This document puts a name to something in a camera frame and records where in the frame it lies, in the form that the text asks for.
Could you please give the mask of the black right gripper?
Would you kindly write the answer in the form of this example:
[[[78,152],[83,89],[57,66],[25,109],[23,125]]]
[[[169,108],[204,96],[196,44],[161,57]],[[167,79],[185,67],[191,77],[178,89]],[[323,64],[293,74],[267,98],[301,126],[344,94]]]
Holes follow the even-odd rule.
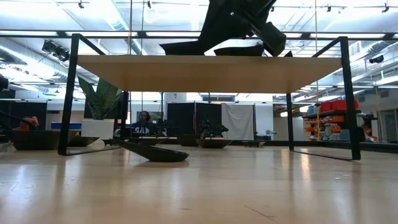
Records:
[[[285,49],[287,36],[272,22],[275,0],[210,0],[198,40],[160,44],[166,55],[204,55],[233,37],[256,36],[273,57]]]

